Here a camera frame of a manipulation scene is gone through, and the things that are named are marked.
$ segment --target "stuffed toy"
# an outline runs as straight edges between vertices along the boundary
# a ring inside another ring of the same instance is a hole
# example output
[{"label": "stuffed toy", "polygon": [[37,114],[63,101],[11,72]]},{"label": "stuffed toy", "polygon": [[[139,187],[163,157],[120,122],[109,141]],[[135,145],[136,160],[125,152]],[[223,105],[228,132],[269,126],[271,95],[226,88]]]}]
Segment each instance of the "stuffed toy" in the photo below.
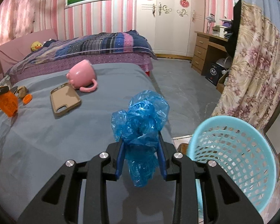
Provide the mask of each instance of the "stuffed toy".
[{"label": "stuffed toy", "polygon": [[28,89],[26,87],[18,87],[17,93],[18,98],[23,99],[28,94]]},{"label": "stuffed toy", "polygon": [[43,47],[43,44],[39,41],[36,41],[32,44],[31,46],[31,50],[32,51],[37,51],[38,49],[40,49],[41,47]]}]

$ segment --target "metal screw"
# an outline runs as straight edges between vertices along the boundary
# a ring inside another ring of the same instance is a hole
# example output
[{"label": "metal screw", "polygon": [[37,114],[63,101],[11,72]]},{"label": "metal screw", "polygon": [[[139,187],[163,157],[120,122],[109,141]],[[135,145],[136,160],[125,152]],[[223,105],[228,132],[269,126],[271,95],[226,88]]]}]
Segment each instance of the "metal screw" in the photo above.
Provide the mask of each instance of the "metal screw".
[{"label": "metal screw", "polygon": [[65,165],[68,166],[68,167],[71,167],[75,164],[74,160],[67,160]]},{"label": "metal screw", "polygon": [[215,167],[215,166],[217,166],[217,163],[214,160],[210,160],[210,161],[208,161],[208,165],[211,167]]},{"label": "metal screw", "polygon": [[176,153],[174,153],[173,154],[173,156],[175,157],[175,158],[182,158],[182,153],[180,153],[180,152],[176,152]]},{"label": "metal screw", "polygon": [[107,152],[102,152],[100,154],[100,158],[107,158],[109,156],[109,154]]}]

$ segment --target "box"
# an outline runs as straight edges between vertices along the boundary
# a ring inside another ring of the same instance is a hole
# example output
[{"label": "box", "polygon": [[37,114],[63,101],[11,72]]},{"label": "box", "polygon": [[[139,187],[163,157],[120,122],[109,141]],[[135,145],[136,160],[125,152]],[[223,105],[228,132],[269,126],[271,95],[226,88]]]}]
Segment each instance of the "box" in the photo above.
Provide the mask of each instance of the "box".
[{"label": "box", "polygon": [[220,92],[220,93],[223,93],[223,90],[224,90],[224,81],[225,81],[225,78],[228,76],[228,73],[224,74],[218,81],[217,83],[217,87],[216,89]]},{"label": "box", "polygon": [[181,143],[178,146],[177,152],[181,152],[182,154],[186,155],[188,150],[189,144],[188,143]]}]

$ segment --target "orange bottle cap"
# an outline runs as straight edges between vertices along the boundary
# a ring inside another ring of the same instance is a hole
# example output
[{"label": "orange bottle cap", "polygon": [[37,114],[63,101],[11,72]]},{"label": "orange bottle cap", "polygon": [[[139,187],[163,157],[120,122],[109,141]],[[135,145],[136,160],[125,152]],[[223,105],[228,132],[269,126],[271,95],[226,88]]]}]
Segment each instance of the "orange bottle cap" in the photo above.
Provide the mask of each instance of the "orange bottle cap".
[{"label": "orange bottle cap", "polygon": [[23,98],[23,103],[27,104],[32,100],[32,95],[31,94],[27,94],[24,98]]}]

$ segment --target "light blue basket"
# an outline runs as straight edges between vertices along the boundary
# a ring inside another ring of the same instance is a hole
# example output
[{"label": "light blue basket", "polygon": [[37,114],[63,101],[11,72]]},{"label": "light blue basket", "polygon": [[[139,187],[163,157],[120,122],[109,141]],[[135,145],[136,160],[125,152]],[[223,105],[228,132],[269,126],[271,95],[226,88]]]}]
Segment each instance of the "light blue basket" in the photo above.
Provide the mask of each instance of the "light blue basket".
[{"label": "light blue basket", "polygon": [[[231,116],[203,121],[189,143],[187,156],[197,162],[217,161],[261,213],[273,195],[276,164],[263,136],[250,124]],[[196,180],[199,215],[202,195]]]}]

